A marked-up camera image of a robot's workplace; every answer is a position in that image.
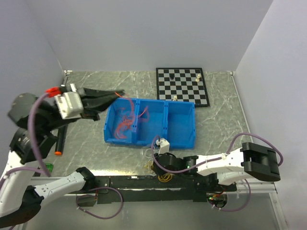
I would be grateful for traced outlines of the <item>blue three-compartment plastic bin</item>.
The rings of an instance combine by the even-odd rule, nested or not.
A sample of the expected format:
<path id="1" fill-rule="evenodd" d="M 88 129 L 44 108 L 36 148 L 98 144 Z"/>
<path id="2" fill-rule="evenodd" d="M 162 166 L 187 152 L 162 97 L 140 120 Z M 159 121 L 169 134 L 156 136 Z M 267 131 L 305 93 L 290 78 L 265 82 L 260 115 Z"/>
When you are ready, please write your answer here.
<path id="1" fill-rule="evenodd" d="M 149 146 L 155 136 L 165 138 L 172 149 L 193 149 L 194 103 L 118 98 L 111 104 L 104 125 L 106 143 Z"/>

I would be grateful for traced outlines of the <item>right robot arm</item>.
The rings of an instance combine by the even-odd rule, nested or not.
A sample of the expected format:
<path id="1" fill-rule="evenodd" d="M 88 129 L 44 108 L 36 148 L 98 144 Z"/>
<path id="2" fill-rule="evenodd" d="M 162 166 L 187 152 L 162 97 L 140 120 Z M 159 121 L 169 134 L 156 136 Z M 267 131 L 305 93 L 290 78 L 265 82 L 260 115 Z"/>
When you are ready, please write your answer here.
<path id="1" fill-rule="evenodd" d="M 215 191 L 237 181 L 255 178 L 264 182 L 280 181 L 279 165 L 274 149 L 245 142 L 230 153 L 195 155 L 177 158 L 165 152 L 154 154 L 151 169 L 158 176 L 166 173 L 180 176 L 210 176 L 209 185 Z"/>

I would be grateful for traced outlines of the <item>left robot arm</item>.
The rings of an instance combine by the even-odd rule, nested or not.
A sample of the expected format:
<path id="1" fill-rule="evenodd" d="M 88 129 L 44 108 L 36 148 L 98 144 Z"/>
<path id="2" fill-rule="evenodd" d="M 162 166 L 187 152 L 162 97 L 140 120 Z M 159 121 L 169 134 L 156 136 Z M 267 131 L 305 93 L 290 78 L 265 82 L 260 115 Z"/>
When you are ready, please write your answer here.
<path id="1" fill-rule="evenodd" d="M 97 191 L 86 167 L 44 185 L 30 185 L 35 173 L 50 176 L 44 159 L 57 138 L 52 131 L 79 119 L 99 120 L 123 90 L 101 91 L 74 86 L 54 87 L 41 96 L 17 96 L 8 113 L 18 126 L 0 179 L 0 226 L 13 229 L 32 219 L 43 206 L 72 192 Z"/>

